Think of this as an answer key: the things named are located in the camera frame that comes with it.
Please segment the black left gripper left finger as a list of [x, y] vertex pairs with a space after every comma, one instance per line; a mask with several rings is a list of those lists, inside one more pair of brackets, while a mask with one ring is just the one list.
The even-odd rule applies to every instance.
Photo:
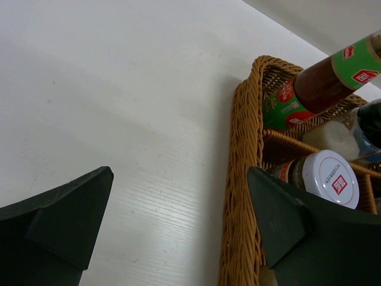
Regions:
[[103, 166], [1, 208], [1, 285], [79, 285], [113, 179]]

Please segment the yellow cap red sauce bottle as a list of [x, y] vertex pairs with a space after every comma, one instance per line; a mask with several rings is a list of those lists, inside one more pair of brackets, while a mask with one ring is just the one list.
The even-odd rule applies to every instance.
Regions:
[[284, 131], [335, 106], [380, 75], [380, 32], [352, 43], [263, 99], [266, 129]]

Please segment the black cap white bottle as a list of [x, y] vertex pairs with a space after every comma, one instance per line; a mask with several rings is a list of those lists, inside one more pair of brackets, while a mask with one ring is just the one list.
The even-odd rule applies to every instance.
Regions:
[[353, 108], [319, 125], [302, 136], [302, 142], [320, 150], [332, 150], [355, 161], [359, 149], [353, 131], [359, 124], [367, 139], [380, 148], [380, 100]]

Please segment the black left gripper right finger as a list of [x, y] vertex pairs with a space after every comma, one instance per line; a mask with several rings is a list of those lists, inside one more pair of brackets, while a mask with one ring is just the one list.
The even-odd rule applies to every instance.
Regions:
[[379, 285], [380, 217], [329, 202], [259, 167], [247, 174], [266, 262], [279, 285]]

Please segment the white lid pepper jar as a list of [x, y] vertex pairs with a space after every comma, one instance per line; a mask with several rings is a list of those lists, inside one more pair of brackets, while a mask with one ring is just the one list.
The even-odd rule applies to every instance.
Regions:
[[341, 206], [356, 209], [360, 199], [357, 177], [338, 153], [322, 150], [268, 170], [273, 176]]

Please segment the blue label salt jar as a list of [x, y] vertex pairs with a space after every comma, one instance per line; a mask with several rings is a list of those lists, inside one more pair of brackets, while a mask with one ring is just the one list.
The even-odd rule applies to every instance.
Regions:
[[355, 162], [361, 164], [380, 163], [380, 148], [376, 147], [367, 139], [359, 124], [356, 124], [353, 136], [359, 149], [359, 154]]

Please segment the dark lid spice jar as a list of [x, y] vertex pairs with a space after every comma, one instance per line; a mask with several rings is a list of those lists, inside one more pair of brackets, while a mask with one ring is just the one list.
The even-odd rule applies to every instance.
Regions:
[[274, 270], [262, 266], [259, 272], [259, 286], [278, 286]]

